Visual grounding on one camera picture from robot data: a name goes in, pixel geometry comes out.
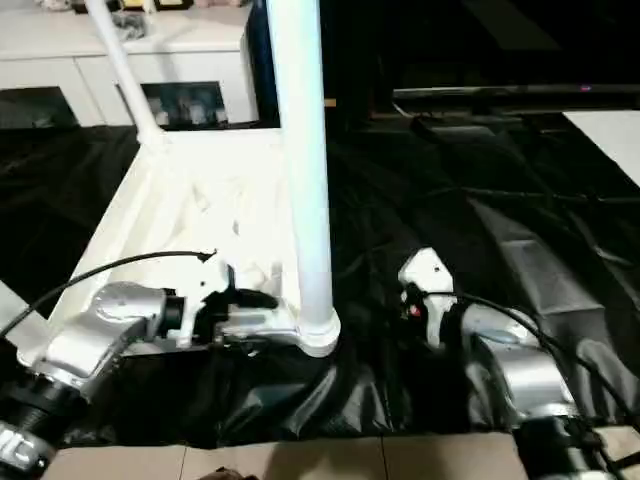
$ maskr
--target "black cloth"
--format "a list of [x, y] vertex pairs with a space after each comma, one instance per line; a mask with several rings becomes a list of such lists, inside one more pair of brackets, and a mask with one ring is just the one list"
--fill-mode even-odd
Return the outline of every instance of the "black cloth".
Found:
[[[377, 122], [330, 139], [328, 152], [343, 328], [334, 353], [312, 359], [273, 345], [255, 357], [126, 359], [70, 445], [213, 448], [500, 428], [469, 421], [459, 360], [430, 353], [400, 320], [398, 270], [427, 246], [457, 289], [537, 312], [640, 408], [640, 190], [564, 117]], [[593, 379], [564, 367], [589, 415], [621, 419]]]

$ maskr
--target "beige floor tile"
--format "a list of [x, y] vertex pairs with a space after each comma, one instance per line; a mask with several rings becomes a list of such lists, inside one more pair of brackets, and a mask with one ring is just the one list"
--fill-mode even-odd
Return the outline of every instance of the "beige floor tile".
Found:
[[196, 480], [219, 467], [260, 480], [385, 480], [381, 442], [316, 440], [267, 443], [218, 450], [187, 449], [182, 480]]
[[178, 480], [184, 447], [107, 447], [63, 450], [45, 480]]
[[498, 433], [388, 438], [389, 480], [526, 480], [516, 446]]
[[[607, 427], [598, 430], [614, 460], [640, 450], [640, 436], [631, 427]], [[624, 470], [625, 478], [640, 480], [640, 465]]]

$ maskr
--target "wire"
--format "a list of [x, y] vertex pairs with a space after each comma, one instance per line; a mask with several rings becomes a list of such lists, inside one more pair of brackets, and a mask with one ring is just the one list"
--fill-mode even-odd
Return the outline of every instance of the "wire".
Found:
[[[456, 299], [463, 299], [463, 300], [467, 300], [467, 301], [472, 302], [472, 303], [477, 303], [477, 304], [484, 305], [484, 306], [489, 307], [489, 308], [493, 308], [494, 310], [497, 310], [498, 312], [503, 313], [504, 315], [508, 316], [509, 318], [514, 320], [516, 323], [521, 325], [529, 333], [531, 333], [531, 335], [536, 337], [536, 339], [540, 342], [541, 346], [543, 346], [544, 348], [546, 348], [546, 349], [548, 349], [550, 351], [553, 351], [554, 349], [557, 350], [563, 356], [573, 360], [575, 363], [577, 363], [582, 368], [587, 370], [595, 379], [598, 380], [600, 385], [609, 393], [609, 395], [611, 395], [611, 398], [613, 398], [613, 400], [615, 401], [617, 407], [622, 411], [622, 413], [625, 416], [625, 420], [629, 423], [629, 425], [631, 425], [631, 427], [636, 432], [638, 432], [640, 434], [640, 423], [638, 422], [638, 420], [636, 418], [636, 415], [633, 413], [631, 408], [629, 408], [629, 406], [627, 406], [626, 402], [620, 396], [620, 394], [616, 391], [614, 386], [609, 382], [609, 380], [607, 380], [602, 375], [602, 373], [600, 373], [600, 371], [598, 370], [598, 368], [595, 365], [587, 362], [585, 359], [580, 357], [574, 351], [572, 351], [572, 350], [568, 349], [567, 347], [565, 347], [562, 343], [557, 341], [555, 338], [550, 337], [546, 333], [542, 332], [538, 327], [534, 327], [534, 326], [530, 325], [525, 320], [523, 320], [522, 318], [518, 317], [517, 314], [515, 314], [513, 311], [511, 311], [507, 307], [504, 307], [504, 306], [502, 306], [502, 305], [500, 305], [498, 303], [492, 302], [491, 300], [487, 300], [486, 298], [478, 297], [476, 295], [470, 295], [470, 294], [467, 294], [467, 293], [433, 291], [433, 292], [423, 292], [423, 296], [424, 297], [440, 296], [440, 297], [450, 297], [450, 298], [456, 298]], [[604, 449], [602, 449], [601, 455], [602, 455], [603, 460], [605, 461], [605, 463], [607, 463], [607, 466], [611, 469], [613, 475], [617, 479], [618, 478], [620, 478], [620, 479], [622, 478], [622, 476], [619, 473], [619, 469], [630, 467], [630, 466], [632, 466], [632, 465], [634, 465], [636, 463], [640, 463], [640, 452], [636, 452], [634, 454], [628, 455], [627, 457], [624, 457], [624, 458], [622, 458], [620, 460], [617, 460], [617, 461], [611, 460], [611, 458], [607, 455], [607, 453], [604, 451]]]
[[460, 298], [460, 299], [463, 299], [463, 300], [468, 300], [468, 301], [473, 302], [473, 303], [478, 303], [480, 305], [484, 305], [484, 306], [493, 308], [494, 310], [497, 310], [500, 313], [503, 313], [504, 315], [508, 316], [509, 318], [511, 318], [512, 320], [514, 320], [518, 324], [520, 324], [531, 335], [536, 337], [536, 339], [538, 339], [538, 341], [540, 342], [540, 345], [546, 347], [548, 350], [552, 350], [553, 351], [555, 349], [555, 350], [559, 351], [565, 357], [570, 358], [575, 363], [580, 365], [582, 368], [587, 370], [591, 375], [593, 375], [598, 380], [598, 382], [600, 382], [602, 387], [609, 393], [609, 395], [611, 395], [611, 398], [613, 398], [613, 400], [615, 401], [615, 403], [618, 406], [618, 408], [622, 411], [622, 413], [626, 417], [625, 419], [629, 422], [629, 424], [633, 427], [633, 429], [636, 432], [640, 433], [640, 423], [636, 419], [636, 415], [627, 406], [627, 404], [625, 403], [624, 399], [616, 391], [615, 387], [613, 385], [611, 385], [609, 380], [607, 380], [600, 373], [600, 371], [598, 370], [598, 368], [595, 365], [587, 362], [585, 359], [580, 357], [577, 353], [575, 353], [572, 350], [566, 348], [562, 343], [557, 341], [555, 338], [550, 337], [546, 333], [543, 333], [537, 327], [534, 327], [534, 326], [530, 325], [529, 323], [524, 321], [522, 318], [518, 317], [517, 314], [513, 313], [508, 308], [506, 308], [506, 307], [504, 307], [504, 306], [502, 306], [500, 304], [497, 304], [495, 302], [492, 302], [491, 300], [487, 300], [486, 298], [477, 297], [475, 295], [469, 295], [467, 293], [424, 292], [424, 296], [425, 297], [427, 297], [427, 296], [440, 296], [440, 297]]
[[107, 263], [102, 265], [101, 267], [94, 268], [89, 270], [88, 272], [82, 273], [76, 277], [73, 277], [71, 280], [58, 285], [55, 288], [52, 288], [47, 293], [39, 297], [35, 302], [25, 308], [22, 312], [16, 315], [9, 323], [0, 328], [0, 339], [5, 338], [11, 330], [13, 330], [20, 322], [22, 322], [25, 318], [35, 312], [39, 306], [41, 306], [44, 302], [51, 300], [57, 294], [64, 292], [67, 288], [74, 286], [77, 283], [80, 283], [87, 278], [93, 277], [102, 273], [106, 270], [110, 270], [112, 268], [120, 267], [122, 265], [126, 265], [128, 263], [139, 262], [141, 260], [148, 260], [150, 258], [161, 258], [161, 257], [196, 257], [201, 262], [206, 262], [212, 256], [214, 256], [217, 252], [214, 250], [213, 253], [204, 253], [204, 252], [192, 252], [189, 250], [170, 250], [166, 252], [151, 252], [151, 253], [142, 253], [140, 255], [133, 255], [131, 257], [121, 258], [120, 260], [116, 260], [115, 262]]
[[620, 473], [621, 468], [618, 465], [618, 462], [614, 462], [611, 459], [611, 457], [607, 453], [607, 450], [604, 447], [601, 447], [598, 450], [598, 453], [600, 453], [602, 460], [604, 460], [605, 465], [609, 469], [609, 473], [611, 473], [616, 480], [625, 480], [622, 474]]

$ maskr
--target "white pole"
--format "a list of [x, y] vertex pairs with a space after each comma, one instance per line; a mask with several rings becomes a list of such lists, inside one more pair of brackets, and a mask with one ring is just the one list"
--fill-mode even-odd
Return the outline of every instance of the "white pole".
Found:
[[118, 39], [106, 2], [104, 0], [85, 0], [85, 4], [93, 23], [98, 28], [100, 39], [107, 49], [120, 89], [138, 127], [138, 136], [141, 143], [157, 141], [162, 135], [162, 130], [156, 124], [147, 97], [145, 97], [142, 87], [136, 81], [129, 67], [127, 54]]
[[335, 337], [335, 344], [318, 0], [269, 0], [267, 7], [298, 259], [298, 327], [303, 342]]

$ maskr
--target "white table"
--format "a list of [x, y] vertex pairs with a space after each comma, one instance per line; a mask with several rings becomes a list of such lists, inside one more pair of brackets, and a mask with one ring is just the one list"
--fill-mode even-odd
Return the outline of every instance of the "white table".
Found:
[[[0, 89], [57, 86], [82, 126], [130, 125], [88, 15], [0, 6]], [[218, 82], [231, 123], [258, 118], [246, 26], [251, 5], [153, 16], [149, 35], [124, 43], [140, 83]]]

